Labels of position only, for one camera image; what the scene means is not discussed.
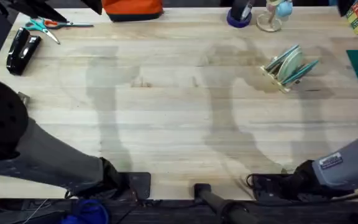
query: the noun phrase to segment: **orange scissor handle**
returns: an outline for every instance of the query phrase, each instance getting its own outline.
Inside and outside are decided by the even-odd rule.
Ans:
[[[57,26],[58,22],[45,20],[44,24],[45,24],[45,26]]]

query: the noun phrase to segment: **black stapler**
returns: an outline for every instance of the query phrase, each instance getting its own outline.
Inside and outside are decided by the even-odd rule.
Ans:
[[[7,55],[6,68],[12,75],[22,75],[25,66],[41,42],[41,37],[30,35],[30,32],[20,27],[13,39]]]

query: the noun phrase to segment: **wooden table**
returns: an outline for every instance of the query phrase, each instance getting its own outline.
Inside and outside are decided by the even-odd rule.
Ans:
[[[59,10],[94,28],[40,32],[24,76],[6,70],[19,15],[0,53],[0,81],[31,97],[46,131],[120,171],[152,174],[151,198],[192,198],[207,182],[224,198],[250,199],[241,177],[293,170],[358,138],[358,80],[346,55],[358,49],[335,7],[297,7],[282,31],[254,19],[235,29],[225,8],[165,9],[153,21],[112,23],[90,9]],[[290,93],[259,66],[300,44],[318,66]],[[0,197],[60,198],[59,187],[0,177]]]

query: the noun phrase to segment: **scissors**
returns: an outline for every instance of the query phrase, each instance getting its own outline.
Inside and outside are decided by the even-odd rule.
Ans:
[[[30,19],[30,22],[25,24],[25,28],[27,30],[38,30],[43,32],[44,34],[47,34],[50,38],[52,38],[57,44],[60,44],[59,40],[53,35],[44,25],[45,19],[44,18],[38,18],[38,20],[41,20],[40,22],[36,19]]]
[[[77,22],[55,22],[50,20],[44,21],[45,27],[48,29],[60,29],[62,27],[93,27],[92,24],[88,23],[77,23]]]

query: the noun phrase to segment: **orange bag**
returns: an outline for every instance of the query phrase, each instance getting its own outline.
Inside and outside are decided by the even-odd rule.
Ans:
[[[163,12],[162,0],[102,0],[102,5],[114,22],[156,19]]]

